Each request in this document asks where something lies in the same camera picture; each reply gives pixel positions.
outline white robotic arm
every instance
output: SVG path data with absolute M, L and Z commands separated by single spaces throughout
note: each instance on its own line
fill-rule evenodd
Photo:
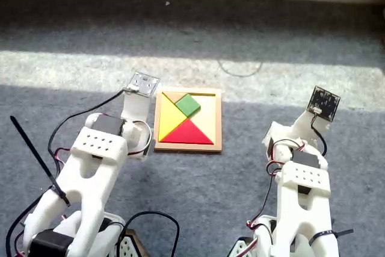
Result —
M 55 252 L 57 257 L 106 257 L 115 250 L 121 226 L 110 226 L 102 232 L 100 227 L 106 218 L 120 223 L 123 220 L 105 213 L 104 207 L 127 156 L 146 156 L 152 140 L 146 119 L 158 82 L 159 79 L 135 73 L 123 92 L 121 118 L 98 113 L 87 118 L 57 177 L 69 202 L 81 202 L 81 211 L 48 230 L 66 204 L 55 191 L 45 192 L 25 220 L 25 256 L 53 256 Z
M 338 102 L 339 97 L 316 87 L 307 110 L 292 126 L 272 123 L 262 143 L 269 160 L 266 170 L 278 165 L 268 171 L 278 185 L 277 217 L 261 215 L 263 205 L 247 223 L 253 238 L 238 240 L 229 257 L 339 256 L 331 228 L 326 144 L 321 154 L 316 142 L 333 120 Z

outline red wire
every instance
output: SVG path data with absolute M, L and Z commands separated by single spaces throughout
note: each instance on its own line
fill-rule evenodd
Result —
M 61 151 L 61 150 L 65 150 L 66 152 L 69 152 L 71 149 L 69 149 L 69 148 L 67 148 L 67 147 L 58 147 L 58 148 L 56 149 L 55 153 L 54 153 L 54 158 L 55 158 L 55 160 L 57 160 L 58 162 L 60 162 L 62 165 L 65 165 L 65 163 L 64 163 L 62 160 L 60 160 L 60 158 L 59 158 L 59 156 L 58 156 L 59 151 Z
M 248 246 L 245 250 L 243 250 L 242 252 L 238 253 L 237 255 L 235 255 L 235 257 L 242 257 L 242 256 L 245 256 L 256 244 L 257 244 L 257 241 L 258 239 L 254 239 Z

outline circuit board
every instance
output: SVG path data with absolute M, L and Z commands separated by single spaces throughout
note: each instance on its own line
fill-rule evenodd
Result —
M 332 122 L 336 115 L 339 101 L 339 96 L 316 86 L 306 110 Z

